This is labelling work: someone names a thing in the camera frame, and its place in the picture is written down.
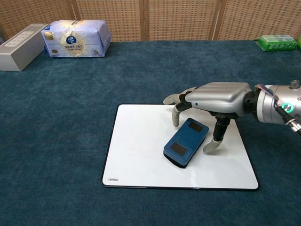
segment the robotic hand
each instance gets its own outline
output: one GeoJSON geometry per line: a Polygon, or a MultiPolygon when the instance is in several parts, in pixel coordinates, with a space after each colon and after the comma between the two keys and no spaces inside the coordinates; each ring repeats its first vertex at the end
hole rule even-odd
{"type": "Polygon", "coordinates": [[[289,125],[301,136],[301,87],[297,80],[291,81],[290,86],[259,84],[254,91],[244,82],[212,82],[169,95],[163,103],[175,104],[175,127],[179,125],[180,112],[192,107],[216,117],[213,138],[204,147],[205,153],[218,148],[231,119],[248,113],[260,122],[289,125]]]}

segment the gray box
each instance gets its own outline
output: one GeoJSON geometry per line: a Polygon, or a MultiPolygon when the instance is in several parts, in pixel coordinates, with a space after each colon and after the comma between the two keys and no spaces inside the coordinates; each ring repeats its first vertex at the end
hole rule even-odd
{"type": "Polygon", "coordinates": [[[44,49],[47,24],[31,24],[0,46],[0,71],[22,71],[44,49]]]}

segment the white mouse pad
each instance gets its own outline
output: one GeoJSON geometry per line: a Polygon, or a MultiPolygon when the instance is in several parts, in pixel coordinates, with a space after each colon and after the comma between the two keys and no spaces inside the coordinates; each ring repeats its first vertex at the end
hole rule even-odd
{"type": "Polygon", "coordinates": [[[173,165],[163,148],[178,128],[172,124],[173,105],[120,105],[105,161],[102,185],[107,187],[247,189],[258,182],[234,120],[221,145],[211,155],[203,147],[211,141],[216,119],[191,108],[180,114],[209,127],[203,144],[186,168],[173,165]]]}

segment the dark teal carpet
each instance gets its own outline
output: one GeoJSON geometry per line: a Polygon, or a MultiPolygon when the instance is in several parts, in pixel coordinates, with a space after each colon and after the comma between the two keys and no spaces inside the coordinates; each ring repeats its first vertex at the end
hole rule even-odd
{"type": "Polygon", "coordinates": [[[252,41],[112,43],[105,58],[38,56],[0,72],[0,225],[240,225],[301,223],[301,139],[248,115],[238,128],[256,192],[104,188],[117,106],[160,104],[213,81],[288,85],[301,51],[252,41]]]}

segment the green indicator light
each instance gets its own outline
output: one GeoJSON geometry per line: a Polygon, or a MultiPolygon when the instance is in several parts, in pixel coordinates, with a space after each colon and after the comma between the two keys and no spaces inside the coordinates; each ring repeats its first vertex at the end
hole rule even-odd
{"type": "Polygon", "coordinates": [[[291,113],[293,111],[293,106],[290,103],[284,103],[281,106],[287,113],[291,113]]]}

